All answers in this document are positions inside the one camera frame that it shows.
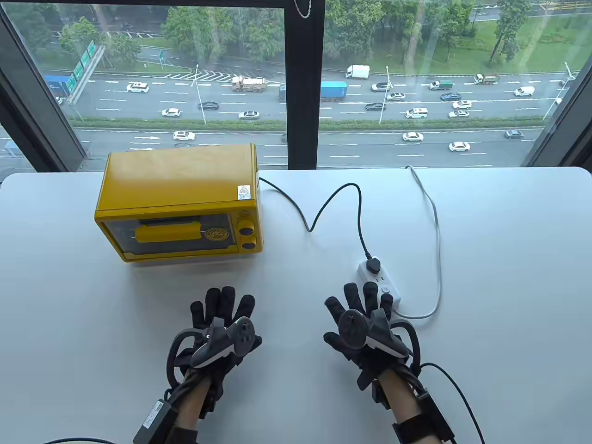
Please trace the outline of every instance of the forearm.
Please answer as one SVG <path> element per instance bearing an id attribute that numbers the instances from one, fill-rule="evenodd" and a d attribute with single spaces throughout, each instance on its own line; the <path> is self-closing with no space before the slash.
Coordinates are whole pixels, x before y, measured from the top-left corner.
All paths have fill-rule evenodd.
<path id="1" fill-rule="evenodd" d="M 384 390 L 384 394 L 387 397 L 397 423 L 402 423 L 409 418 L 421 414 L 422 411 L 411 387 L 392 370 L 383 372 L 378 377 L 378 381 Z M 441 441 L 436 436 L 430 435 L 420 439 L 415 444 L 441 444 Z"/>

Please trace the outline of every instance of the blue truck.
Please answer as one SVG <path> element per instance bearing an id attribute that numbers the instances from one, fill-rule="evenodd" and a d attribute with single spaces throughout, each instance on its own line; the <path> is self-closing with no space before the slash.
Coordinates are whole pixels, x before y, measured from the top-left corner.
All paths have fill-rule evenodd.
<path id="1" fill-rule="evenodd" d="M 68 97 L 70 92 L 68 91 L 68 87 L 66 86 L 66 82 L 70 77 L 68 76 L 50 76 L 46 75 L 45 83 L 49 86 L 49 89 L 52 92 L 54 97 Z"/>
<path id="2" fill-rule="evenodd" d="M 340 102 L 348 94 L 345 82 L 321 82 L 321 102 Z M 286 101 L 286 85 L 279 87 L 279 101 Z"/>

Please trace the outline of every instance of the power strip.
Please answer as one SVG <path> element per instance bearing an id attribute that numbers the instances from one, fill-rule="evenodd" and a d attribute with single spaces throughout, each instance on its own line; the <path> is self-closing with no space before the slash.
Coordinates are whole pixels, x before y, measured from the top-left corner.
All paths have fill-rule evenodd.
<path id="1" fill-rule="evenodd" d="M 394 281 L 388 275 L 387 270 L 384 268 L 384 264 L 380 263 L 380 271 L 378 274 L 373 274 L 366 268 L 366 260 L 360 262 L 358 265 L 358 275 L 362 279 L 362 283 L 375 282 L 378 285 L 379 294 L 389 293 L 392 296 L 392 307 L 397 308 L 401 303 L 401 296 L 395 287 Z"/>

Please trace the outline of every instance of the hedge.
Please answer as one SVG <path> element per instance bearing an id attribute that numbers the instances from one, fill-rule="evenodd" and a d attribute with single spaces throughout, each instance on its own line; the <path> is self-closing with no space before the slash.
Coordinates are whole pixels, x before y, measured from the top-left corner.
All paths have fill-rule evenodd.
<path id="1" fill-rule="evenodd" d="M 282 120 L 213 120 L 204 124 L 202 120 L 189 119 L 149 119 L 138 118 L 98 118 L 89 117 L 83 121 L 79 118 L 70 118 L 73 127 L 86 128 L 130 128 L 130 129 L 155 129 L 155 130 L 179 130 L 186 128 L 191 130 L 225 130 L 225 131 L 286 131 L 286 122 Z M 369 120 L 336 120 L 319 123 L 322 131 L 348 131 L 348 130 L 447 130 L 454 128 L 522 128 L 544 126 L 549 118 L 542 120 L 541 116 L 534 117 L 507 117 L 507 118 L 470 118 L 451 120 L 384 120 L 382 124 Z"/>

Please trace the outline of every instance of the black power cord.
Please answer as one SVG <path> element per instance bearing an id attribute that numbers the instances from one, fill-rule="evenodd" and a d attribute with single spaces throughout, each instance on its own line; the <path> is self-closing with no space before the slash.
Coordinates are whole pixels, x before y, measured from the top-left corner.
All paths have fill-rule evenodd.
<path id="1" fill-rule="evenodd" d="M 292 203 L 293 206 L 296 207 L 296 210 L 298 211 L 298 213 L 300 214 L 300 217 L 302 218 L 302 221 L 304 222 L 304 226 L 306 227 L 306 231 L 308 231 L 309 233 L 312 233 L 312 231 L 314 230 L 315 226 L 317 225 L 318 218 L 321 216 L 321 213 L 323 212 L 325 207 L 328 205 L 328 203 L 331 201 L 331 199 L 333 199 L 335 197 L 335 195 L 338 192 L 340 192 L 343 188 L 345 188 L 347 186 L 355 186 L 356 189 L 358 190 L 358 235 L 360 236 L 360 242 L 362 243 L 362 248 L 364 249 L 364 254 L 366 255 L 366 258 L 369 260 L 372 259 L 372 255 L 368 252 L 368 249 L 366 248 L 366 244 L 364 243 L 364 238 L 362 236 L 362 220 L 361 220 L 362 219 L 362 190 L 360 189 L 358 184 L 354 184 L 353 182 L 350 182 L 350 183 L 342 185 L 338 189 L 336 189 L 335 192 L 333 194 L 331 194 L 329 199 L 327 199 L 325 201 L 325 203 L 323 204 L 321 209 L 318 211 L 317 217 L 314 218 L 313 225 L 310 228 L 308 228 L 308 222 L 306 222 L 306 218 L 304 217 L 302 210 L 300 209 L 298 204 L 296 202 L 294 202 L 294 199 L 292 199 L 280 187 L 272 184 L 267 179 L 263 179 L 262 177 L 260 177 L 259 180 L 274 187 L 282 196 L 284 196 L 287 200 L 289 200 Z"/>
<path id="2" fill-rule="evenodd" d="M 454 385 L 454 388 L 456 388 L 456 391 L 458 392 L 458 394 L 461 396 L 462 398 L 462 402 L 465 403 L 465 407 L 469 412 L 469 415 L 471 415 L 471 419 L 473 420 L 473 424 L 475 424 L 475 428 L 477 429 L 477 433 L 479 433 L 479 439 L 481 440 L 481 444 L 485 444 L 485 440 L 483 439 L 483 434 L 481 433 L 481 429 L 479 427 L 479 424 L 477 423 L 477 419 L 475 418 L 475 415 L 473 414 L 473 410 L 471 410 L 471 406 L 469 405 L 469 401 L 466 400 L 464 393 L 462 392 L 461 388 L 458 386 L 458 384 L 454 381 L 454 379 L 452 379 L 452 376 L 450 376 L 442 367 L 440 367 L 438 364 L 434 364 L 433 362 L 424 362 L 423 364 L 421 364 L 419 366 L 420 369 L 424 368 L 424 367 L 435 367 L 438 370 L 440 370 L 442 373 L 444 373 L 444 376 L 448 378 L 448 380 L 452 383 L 452 385 Z M 451 439 L 452 444 L 456 444 L 456 442 L 454 441 L 454 438 Z"/>

